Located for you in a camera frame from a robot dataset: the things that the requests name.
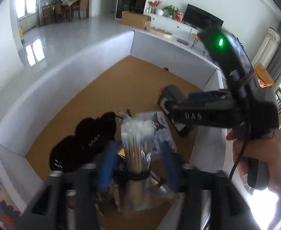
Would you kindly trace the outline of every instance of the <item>cardboard box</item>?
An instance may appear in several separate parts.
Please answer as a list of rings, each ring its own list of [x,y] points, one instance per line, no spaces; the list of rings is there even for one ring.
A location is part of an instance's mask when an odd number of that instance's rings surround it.
[[[129,11],[123,11],[121,24],[145,29],[146,27],[150,27],[151,17],[142,14],[132,13]]]

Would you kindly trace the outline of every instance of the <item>human hand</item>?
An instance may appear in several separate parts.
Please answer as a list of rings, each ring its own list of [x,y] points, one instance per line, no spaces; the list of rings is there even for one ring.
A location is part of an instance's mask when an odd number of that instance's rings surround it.
[[[243,140],[236,140],[230,131],[226,139],[233,142],[233,161],[235,162],[243,146]],[[271,139],[256,139],[247,142],[243,156],[267,162],[270,179],[268,189],[276,193],[281,200],[281,129],[274,131]],[[248,173],[248,163],[241,160],[237,166],[240,175]]]

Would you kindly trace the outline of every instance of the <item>bundle of chopsticks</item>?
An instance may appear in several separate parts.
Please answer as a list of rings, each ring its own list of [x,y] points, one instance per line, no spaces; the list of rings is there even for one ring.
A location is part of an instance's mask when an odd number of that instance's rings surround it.
[[[133,176],[138,177],[143,172],[148,172],[151,160],[150,137],[156,127],[150,120],[139,121],[129,118],[122,123],[122,143],[128,170]],[[129,181],[127,193],[128,201],[133,210],[148,208],[150,196],[148,189],[150,179],[133,179]]]

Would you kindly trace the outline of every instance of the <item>vase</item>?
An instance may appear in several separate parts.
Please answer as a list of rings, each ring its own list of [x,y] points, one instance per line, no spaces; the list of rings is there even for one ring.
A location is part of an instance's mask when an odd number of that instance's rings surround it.
[[[164,14],[164,11],[158,8],[158,9],[155,11],[155,13],[156,13],[158,16],[162,16],[162,15]]]

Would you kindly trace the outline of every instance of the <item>tv stand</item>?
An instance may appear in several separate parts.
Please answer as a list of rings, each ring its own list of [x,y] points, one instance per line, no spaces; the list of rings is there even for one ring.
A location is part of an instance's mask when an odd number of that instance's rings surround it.
[[[183,22],[177,22],[169,17],[158,16],[153,13],[144,13],[144,15],[151,17],[151,26],[171,32],[175,37],[183,40],[193,41],[195,38],[192,37],[192,34],[201,32],[197,27],[189,26]]]

